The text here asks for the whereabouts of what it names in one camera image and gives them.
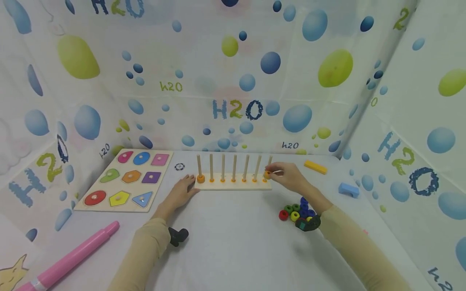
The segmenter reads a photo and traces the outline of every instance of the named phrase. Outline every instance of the orange hexagon puzzle piece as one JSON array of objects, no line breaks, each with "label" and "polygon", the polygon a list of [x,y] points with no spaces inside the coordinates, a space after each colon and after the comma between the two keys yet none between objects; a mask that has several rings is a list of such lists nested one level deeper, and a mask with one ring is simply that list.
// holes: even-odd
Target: orange hexagon puzzle piece
[{"label": "orange hexagon puzzle piece", "polygon": [[133,170],[133,171],[126,172],[126,174],[123,175],[123,178],[121,178],[121,180],[125,182],[126,184],[129,184],[129,183],[136,182],[137,180],[139,180],[140,177],[141,177],[141,172]]}]

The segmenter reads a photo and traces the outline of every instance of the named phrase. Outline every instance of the cartoon cat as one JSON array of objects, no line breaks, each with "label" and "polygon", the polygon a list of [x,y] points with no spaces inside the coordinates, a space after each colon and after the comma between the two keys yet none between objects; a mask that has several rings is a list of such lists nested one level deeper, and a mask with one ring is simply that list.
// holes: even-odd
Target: cartoon cat
[{"label": "cartoon cat", "polygon": [[0,291],[13,291],[16,284],[23,279],[28,269],[23,268],[27,254],[20,257],[11,268],[0,270]]}]

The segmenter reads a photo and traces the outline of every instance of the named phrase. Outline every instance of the red bead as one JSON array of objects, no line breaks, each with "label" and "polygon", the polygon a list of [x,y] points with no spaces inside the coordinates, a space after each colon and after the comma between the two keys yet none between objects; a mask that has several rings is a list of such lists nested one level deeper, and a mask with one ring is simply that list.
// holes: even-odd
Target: red bead
[{"label": "red bead", "polygon": [[283,221],[287,220],[288,219],[288,212],[286,212],[285,210],[280,211],[278,213],[278,218],[280,220],[283,220]]}]

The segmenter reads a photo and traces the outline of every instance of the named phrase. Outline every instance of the right hand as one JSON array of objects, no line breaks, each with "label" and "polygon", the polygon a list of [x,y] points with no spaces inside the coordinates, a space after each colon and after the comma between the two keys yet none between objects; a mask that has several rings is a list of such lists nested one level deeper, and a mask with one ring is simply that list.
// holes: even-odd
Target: right hand
[{"label": "right hand", "polygon": [[272,180],[298,194],[303,195],[309,187],[312,187],[292,162],[274,162],[266,166],[265,170],[271,172]]}]

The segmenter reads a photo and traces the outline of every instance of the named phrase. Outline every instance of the black wrist strap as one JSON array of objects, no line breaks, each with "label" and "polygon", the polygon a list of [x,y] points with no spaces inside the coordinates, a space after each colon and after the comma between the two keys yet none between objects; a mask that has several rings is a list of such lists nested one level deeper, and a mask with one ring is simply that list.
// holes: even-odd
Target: black wrist strap
[{"label": "black wrist strap", "polygon": [[316,215],[312,217],[312,219],[309,220],[309,222],[304,218],[298,218],[298,220],[296,220],[295,222],[295,226],[301,229],[302,231],[312,231],[318,229],[320,223],[320,216]]}]

